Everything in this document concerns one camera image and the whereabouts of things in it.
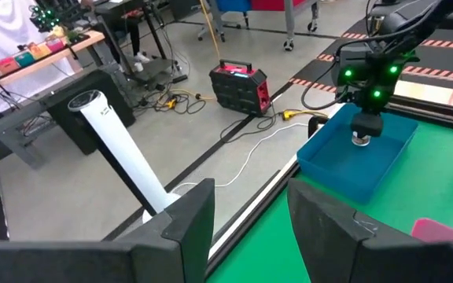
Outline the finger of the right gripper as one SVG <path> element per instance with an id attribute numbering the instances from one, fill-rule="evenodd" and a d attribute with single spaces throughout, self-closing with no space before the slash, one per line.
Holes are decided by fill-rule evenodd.
<path id="1" fill-rule="evenodd" d="M 365 136 L 380 137 L 384 121 L 380 115 L 358 112 L 352 117 L 351 130 L 361 138 Z"/>

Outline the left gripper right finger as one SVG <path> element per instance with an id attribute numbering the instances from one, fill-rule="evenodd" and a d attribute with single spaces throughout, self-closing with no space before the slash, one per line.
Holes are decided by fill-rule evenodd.
<path id="1" fill-rule="evenodd" d="M 419 240 L 295 178 L 287 201 L 311 283 L 453 283 L 453 241 Z"/>

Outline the glass spice jar brown label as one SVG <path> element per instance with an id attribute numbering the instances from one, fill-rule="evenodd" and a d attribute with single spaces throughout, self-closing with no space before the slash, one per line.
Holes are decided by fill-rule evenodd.
<path id="1" fill-rule="evenodd" d="M 358 132 L 352 133 L 352 143 L 359 147 L 368 146 L 370 144 L 370 135 L 360 135 Z"/>

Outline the blue plastic bin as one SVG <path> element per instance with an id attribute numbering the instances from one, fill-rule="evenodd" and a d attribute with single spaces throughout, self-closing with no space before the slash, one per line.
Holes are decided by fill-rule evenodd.
<path id="1" fill-rule="evenodd" d="M 384 114 L 381 136 L 369 145 L 352 143 L 350 123 L 359 112 L 344 105 L 296 153 L 306 177 L 359 204 L 367 204 L 414 137 L 418 122 Z"/>

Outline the pink plastic bin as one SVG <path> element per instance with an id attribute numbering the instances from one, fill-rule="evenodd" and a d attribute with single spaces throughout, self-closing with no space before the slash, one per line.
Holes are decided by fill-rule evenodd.
<path id="1" fill-rule="evenodd" d="M 432 219 L 418 219 L 411 236 L 425 242 L 453 241 L 453 228 Z"/>

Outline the white pole with round base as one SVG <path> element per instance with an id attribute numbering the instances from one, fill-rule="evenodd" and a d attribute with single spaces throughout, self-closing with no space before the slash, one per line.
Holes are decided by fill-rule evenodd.
<path id="1" fill-rule="evenodd" d="M 143 222 L 179 199 L 179 195 L 164 189 L 103 93 L 98 92 L 91 102 L 78 108 L 73 108 L 72 103 L 69 102 L 70 110 L 79 112 L 98 150 L 143 206 Z"/>

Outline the red black power station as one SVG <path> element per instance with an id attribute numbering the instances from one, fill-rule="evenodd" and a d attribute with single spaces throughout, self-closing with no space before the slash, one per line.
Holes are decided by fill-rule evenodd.
<path id="1" fill-rule="evenodd" d="M 271 105 L 267 75 L 251 63 L 220 59 L 209 77 L 216 99 L 224 108 L 261 117 Z"/>

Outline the black floor box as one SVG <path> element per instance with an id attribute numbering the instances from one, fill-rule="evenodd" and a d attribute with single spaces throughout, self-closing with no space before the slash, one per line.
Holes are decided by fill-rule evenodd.
<path id="1" fill-rule="evenodd" d="M 94 71 L 59 89 L 52 95 L 52 105 L 47 109 L 56 124 L 68 135 L 84 155 L 97 150 L 95 142 L 87 134 L 87 124 L 79 117 L 79 112 L 72 112 L 91 102 L 101 92 L 125 127 L 135 123 L 132 108 L 125 101 L 111 75 L 103 71 Z"/>

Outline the person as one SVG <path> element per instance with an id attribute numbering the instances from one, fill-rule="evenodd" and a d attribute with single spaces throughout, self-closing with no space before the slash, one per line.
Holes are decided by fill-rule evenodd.
<path id="1" fill-rule="evenodd" d="M 140 31 L 136 16 L 121 16 L 111 13 L 109 16 L 105 17 L 105 23 L 114 37 L 121 34 L 130 37 L 132 53 L 138 61 L 141 63 L 150 62 L 150 59 L 145 55 L 145 52 L 141 50 L 139 39 Z"/>

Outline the wooden workbench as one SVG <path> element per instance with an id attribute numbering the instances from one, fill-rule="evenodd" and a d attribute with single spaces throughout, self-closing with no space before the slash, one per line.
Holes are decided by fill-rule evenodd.
<path id="1" fill-rule="evenodd" d="M 88 38 L 83 40 L 82 42 L 76 43 L 72 46 L 66 46 L 62 50 L 59 50 L 56 53 L 52 53 L 38 61 L 35 61 L 33 64 L 25 68 L 19 68 L 18 70 L 10 72 L 7 75 L 0 76 L 0 85 L 12 83 L 15 80 L 21 79 L 33 72 L 37 72 L 38 70 L 45 68 L 46 66 L 51 65 L 56 61 L 59 61 L 68 56 L 76 55 L 80 50 L 90 48 L 94 44 L 103 42 L 105 40 L 105 36 L 98 31 L 86 31 L 85 35 L 87 35 Z"/>

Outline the pink small storage box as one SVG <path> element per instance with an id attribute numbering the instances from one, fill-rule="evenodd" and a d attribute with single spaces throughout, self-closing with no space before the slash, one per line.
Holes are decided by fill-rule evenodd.
<path id="1" fill-rule="evenodd" d="M 64 42 L 61 38 L 50 38 L 45 41 L 47 48 L 51 53 L 59 52 L 64 49 Z"/>

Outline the orange small storage box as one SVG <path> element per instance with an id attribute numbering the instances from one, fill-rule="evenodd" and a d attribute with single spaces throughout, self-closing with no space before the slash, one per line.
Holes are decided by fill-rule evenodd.
<path id="1" fill-rule="evenodd" d="M 40 44 L 33 42 L 28 44 L 28 51 L 35 60 L 40 60 L 41 58 L 47 57 L 52 53 L 50 48 L 44 42 Z"/>

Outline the teal small storage box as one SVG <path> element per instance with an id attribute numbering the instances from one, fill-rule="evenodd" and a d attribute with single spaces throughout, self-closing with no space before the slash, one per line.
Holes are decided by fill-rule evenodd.
<path id="1" fill-rule="evenodd" d="M 24 51 L 22 53 L 18 53 L 13 56 L 14 60 L 19 64 L 21 68 L 25 68 L 35 62 L 35 58 L 33 55 L 28 52 Z"/>

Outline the red small storage box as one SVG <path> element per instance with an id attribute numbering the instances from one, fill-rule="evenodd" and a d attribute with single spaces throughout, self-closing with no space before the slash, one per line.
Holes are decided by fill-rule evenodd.
<path id="1" fill-rule="evenodd" d="M 20 68 L 14 57 L 6 57 L 0 60 L 0 73 L 2 75 L 9 74 Z"/>

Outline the black table frame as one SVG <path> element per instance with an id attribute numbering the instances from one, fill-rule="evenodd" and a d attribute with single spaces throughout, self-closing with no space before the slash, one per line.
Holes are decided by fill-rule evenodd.
<path id="1" fill-rule="evenodd" d="M 428 149 L 429 140 L 441 138 L 453 142 L 453 105 L 442 105 L 420 101 L 409 97 L 395 97 L 386 107 L 387 112 L 416 119 L 427 128 L 422 138 L 416 138 L 411 147 Z M 414 165 L 420 174 L 412 179 L 422 181 L 429 172 L 442 168 L 440 182 L 453 183 L 453 152 L 432 151 L 432 157 L 442 156 L 443 161 Z M 301 176 L 295 157 L 260 188 L 243 205 L 215 236 L 211 248 L 206 283 L 283 283 L 301 282 L 304 274 L 302 264 L 292 259 L 270 261 L 270 255 L 296 254 L 295 240 L 289 235 L 289 213 L 286 199 L 286 185 L 290 178 Z M 408 208 L 401 212 L 399 228 L 408 230 L 408 223 L 418 218 L 429 217 L 453 225 L 453 189 L 443 199 L 449 209 L 434 213 L 416 212 Z"/>

